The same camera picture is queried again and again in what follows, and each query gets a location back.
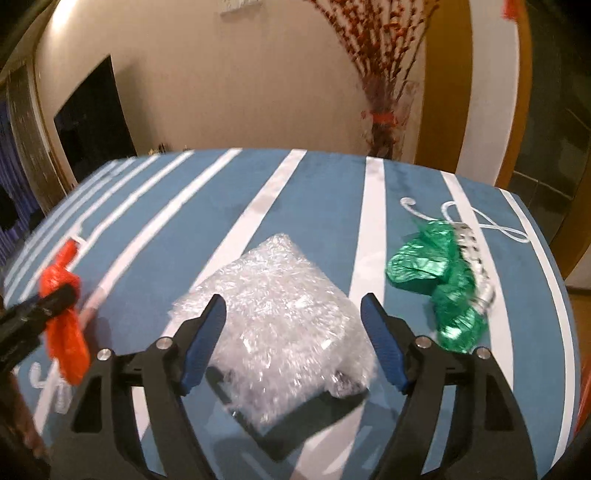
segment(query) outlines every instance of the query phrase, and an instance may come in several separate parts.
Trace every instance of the floor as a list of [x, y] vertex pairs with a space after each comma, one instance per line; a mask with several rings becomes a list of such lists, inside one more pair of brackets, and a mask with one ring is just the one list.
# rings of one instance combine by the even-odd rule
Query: floor
[[585, 359], [591, 359], [591, 292], [570, 291], [569, 297], [577, 324], [582, 365]]
[[590, 153], [591, 35], [562, 2], [526, 3], [533, 81], [509, 189], [521, 197], [550, 243], [569, 211]]

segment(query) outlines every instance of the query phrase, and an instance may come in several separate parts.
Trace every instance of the orange plastic bag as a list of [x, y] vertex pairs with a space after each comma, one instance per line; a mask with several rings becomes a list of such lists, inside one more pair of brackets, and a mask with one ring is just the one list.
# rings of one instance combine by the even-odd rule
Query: orange plastic bag
[[[39, 282], [41, 297], [65, 284], [72, 285], [76, 290], [76, 297], [80, 296], [80, 277], [66, 270], [77, 251], [77, 243], [68, 240], [56, 255], [53, 265], [43, 271]], [[45, 333], [47, 353], [59, 361], [61, 376], [70, 385], [79, 385], [90, 367], [90, 353], [74, 306], [47, 322]]]
[[517, 0], [505, 0], [503, 18], [506, 20], [517, 20], [518, 17], [519, 9], [517, 7]]

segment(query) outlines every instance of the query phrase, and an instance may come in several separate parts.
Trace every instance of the blue gripper pad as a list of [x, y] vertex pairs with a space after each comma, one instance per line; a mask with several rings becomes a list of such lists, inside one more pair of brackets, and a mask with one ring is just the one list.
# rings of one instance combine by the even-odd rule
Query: blue gripper pad
[[398, 390], [403, 391], [409, 384], [404, 372], [404, 354], [396, 343], [396, 340], [386, 327], [373, 295], [367, 294], [361, 300], [361, 321], [369, 340], [374, 346], [379, 364], [384, 370], [386, 380]]
[[180, 386], [186, 393], [201, 383], [217, 340], [226, 324], [226, 302], [221, 296], [216, 296], [213, 305], [210, 302], [203, 315], [207, 317], [197, 331], [185, 357]]

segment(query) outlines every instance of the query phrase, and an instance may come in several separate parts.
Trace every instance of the television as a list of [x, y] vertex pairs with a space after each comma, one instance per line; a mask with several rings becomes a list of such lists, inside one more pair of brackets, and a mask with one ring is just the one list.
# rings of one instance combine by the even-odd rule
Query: television
[[54, 123], [78, 182], [110, 160], [136, 156], [119, 101], [111, 56], [72, 93], [54, 117]]

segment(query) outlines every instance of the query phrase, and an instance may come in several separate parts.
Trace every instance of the green foil wrapper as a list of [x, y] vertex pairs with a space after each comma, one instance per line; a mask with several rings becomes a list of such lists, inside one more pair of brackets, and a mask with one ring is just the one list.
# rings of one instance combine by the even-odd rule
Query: green foil wrapper
[[431, 295], [443, 348], [468, 352], [476, 345], [486, 319], [472, 307], [474, 275], [449, 223], [437, 220], [420, 226], [418, 237], [390, 259], [386, 275], [398, 288]]

